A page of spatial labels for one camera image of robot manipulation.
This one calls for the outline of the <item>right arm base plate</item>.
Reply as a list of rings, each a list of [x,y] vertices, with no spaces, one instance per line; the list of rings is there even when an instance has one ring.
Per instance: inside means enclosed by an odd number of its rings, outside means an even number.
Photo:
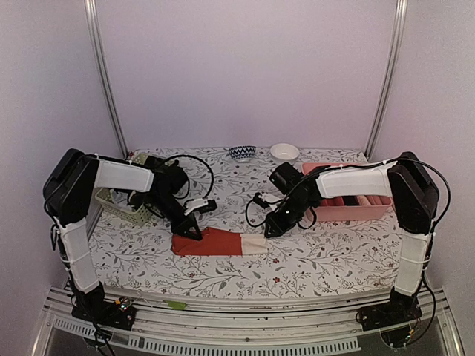
[[[418,320],[421,316],[422,310],[417,305],[406,308],[401,303],[386,302],[361,307],[356,312],[356,322],[369,331]]]

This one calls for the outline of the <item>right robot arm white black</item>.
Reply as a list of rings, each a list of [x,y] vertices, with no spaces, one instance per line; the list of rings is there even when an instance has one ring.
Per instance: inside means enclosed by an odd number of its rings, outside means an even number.
[[[399,269],[384,307],[389,323],[400,323],[416,302],[428,266],[436,227],[444,217],[437,211],[439,189],[430,174],[439,171],[412,152],[366,165],[320,165],[309,173],[288,162],[270,175],[283,194],[264,220],[264,235],[280,237],[299,224],[309,208],[335,197],[380,196],[393,201],[402,230]]]

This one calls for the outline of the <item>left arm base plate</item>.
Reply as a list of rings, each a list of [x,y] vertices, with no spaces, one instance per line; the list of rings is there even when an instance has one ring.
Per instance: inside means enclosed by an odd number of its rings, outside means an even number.
[[[123,306],[105,300],[86,300],[76,302],[71,315],[76,319],[95,322],[100,326],[131,331],[137,309],[134,306]]]

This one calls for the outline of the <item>red cloth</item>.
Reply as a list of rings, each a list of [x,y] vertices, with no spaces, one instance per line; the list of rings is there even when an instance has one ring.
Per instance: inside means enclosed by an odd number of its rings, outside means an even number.
[[[262,234],[244,234],[217,228],[202,231],[201,240],[191,240],[174,234],[171,250],[182,257],[249,256],[268,253],[267,239]]]

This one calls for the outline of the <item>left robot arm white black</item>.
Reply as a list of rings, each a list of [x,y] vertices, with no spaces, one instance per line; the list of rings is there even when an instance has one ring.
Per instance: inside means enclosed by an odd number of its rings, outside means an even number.
[[[42,194],[43,209],[52,221],[51,245],[59,250],[74,293],[85,296],[80,306],[93,321],[105,321],[111,313],[108,302],[98,296],[103,287],[88,247],[87,216],[94,194],[105,188],[129,193],[133,205],[166,219],[173,234],[201,240],[194,214],[214,211],[217,204],[210,190],[201,198],[177,197],[190,183],[180,159],[181,155],[147,156],[138,163],[71,148],[47,178]]]

